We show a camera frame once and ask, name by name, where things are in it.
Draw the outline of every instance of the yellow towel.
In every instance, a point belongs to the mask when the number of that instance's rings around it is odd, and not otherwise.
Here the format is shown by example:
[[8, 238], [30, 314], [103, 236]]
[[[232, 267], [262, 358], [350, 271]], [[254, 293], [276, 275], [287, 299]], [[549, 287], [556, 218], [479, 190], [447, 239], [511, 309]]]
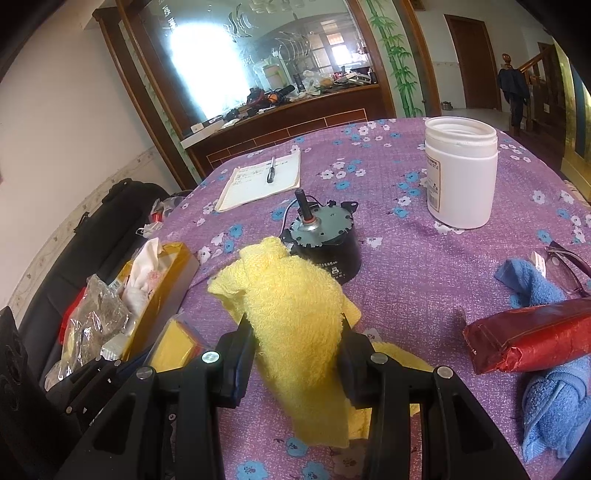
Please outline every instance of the yellow towel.
[[[243, 248], [208, 291], [236, 322], [247, 313], [259, 342], [259, 371], [291, 417], [296, 437], [343, 448], [350, 434], [367, 437], [371, 409], [353, 411], [336, 370], [342, 313], [351, 326], [361, 313], [329, 273], [291, 257], [277, 237], [268, 237]], [[395, 345], [376, 345], [404, 365], [431, 369]]]

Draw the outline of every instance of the red package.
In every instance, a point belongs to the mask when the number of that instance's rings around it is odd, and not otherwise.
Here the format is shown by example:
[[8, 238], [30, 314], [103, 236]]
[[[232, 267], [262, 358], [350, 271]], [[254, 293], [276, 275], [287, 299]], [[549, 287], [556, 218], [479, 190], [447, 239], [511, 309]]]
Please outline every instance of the red package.
[[591, 298], [507, 310], [463, 334], [477, 374], [546, 370], [591, 352]]

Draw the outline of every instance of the table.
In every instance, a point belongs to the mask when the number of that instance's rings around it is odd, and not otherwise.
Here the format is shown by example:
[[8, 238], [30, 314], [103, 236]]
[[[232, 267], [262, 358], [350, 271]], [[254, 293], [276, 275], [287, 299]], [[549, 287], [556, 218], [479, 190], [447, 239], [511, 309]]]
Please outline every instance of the table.
[[[232, 169], [301, 149], [301, 186], [321, 202], [355, 200], [362, 267], [343, 286], [361, 309], [356, 330], [396, 343], [429, 364], [451, 366], [474, 393], [521, 458], [521, 397], [529, 375], [476, 377], [462, 338], [468, 322], [512, 307], [514, 298], [493, 278], [509, 257], [528, 258], [550, 238], [590, 257], [591, 214], [542, 161], [502, 132], [490, 221], [473, 231], [442, 226], [426, 206], [425, 119], [390, 119], [317, 131], [234, 158], [218, 167], [166, 220], [162, 241], [183, 241], [200, 258], [183, 310], [215, 345], [236, 326], [207, 293], [207, 279], [245, 245], [279, 235], [293, 192], [221, 214], [213, 211]], [[413, 417], [413, 446], [418, 446]], [[253, 370], [236, 410], [220, 412], [227, 479], [356, 478], [363, 441], [348, 450], [310, 447], [292, 438], [290, 421]], [[414, 477], [420, 449], [413, 452]], [[561, 466], [546, 451], [526, 466], [532, 479], [552, 478]]]

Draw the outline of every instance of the brown tile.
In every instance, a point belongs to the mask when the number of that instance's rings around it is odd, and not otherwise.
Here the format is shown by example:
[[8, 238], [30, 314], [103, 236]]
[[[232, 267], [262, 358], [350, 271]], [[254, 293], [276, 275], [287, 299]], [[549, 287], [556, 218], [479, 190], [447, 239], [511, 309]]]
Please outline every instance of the brown tile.
[[230, 155], [237, 155], [239, 153], [243, 153], [246, 150], [253, 150], [257, 148], [256, 143], [254, 140], [248, 140], [246, 142], [242, 142], [238, 145], [234, 145], [233, 147], [228, 148]]
[[318, 118], [316, 120], [312, 120], [311, 122], [306, 122], [305, 124], [289, 127], [287, 131], [289, 132], [290, 137], [292, 137], [294, 135], [303, 135], [309, 132], [315, 132], [316, 130], [321, 130], [322, 128], [326, 128], [326, 122], [324, 121], [324, 118]]
[[267, 135], [261, 135], [260, 137], [255, 138], [255, 143], [259, 146], [268, 145], [273, 142], [278, 142], [279, 140], [283, 140], [289, 137], [289, 133], [287, 132], [287, 128], [283, 128], [281, 130], [277, 130], [276, 132], [271, 132]]
[[211, 163], [216, 160], [222, 160], [223, 158], [227, 158], [229, 156], [230, 156], [230, 152], [228, 151], [227, 148], [224, 148], [223, 150], [220, 150], [219, 152], [210, 153], [207, 156], [207, 159], [209, 160], [209, 163]]
[[365, 120], [365, 110], [353, 110], [352, 112], [337, 113], [326, 117], [326, 125], [335, 127], [336, 125], [347, 124], [349, 122], [359, 122]]

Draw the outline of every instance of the pen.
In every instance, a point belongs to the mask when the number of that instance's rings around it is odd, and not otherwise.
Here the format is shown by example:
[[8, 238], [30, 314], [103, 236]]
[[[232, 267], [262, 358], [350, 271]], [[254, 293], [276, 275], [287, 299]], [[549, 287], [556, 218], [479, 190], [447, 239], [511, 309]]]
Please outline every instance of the pen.
[[273, 183], [275, 180], [275, 157], [271, 159], [271, 167], [269, 168], [269, 175], [267, 175], [267, 183]]

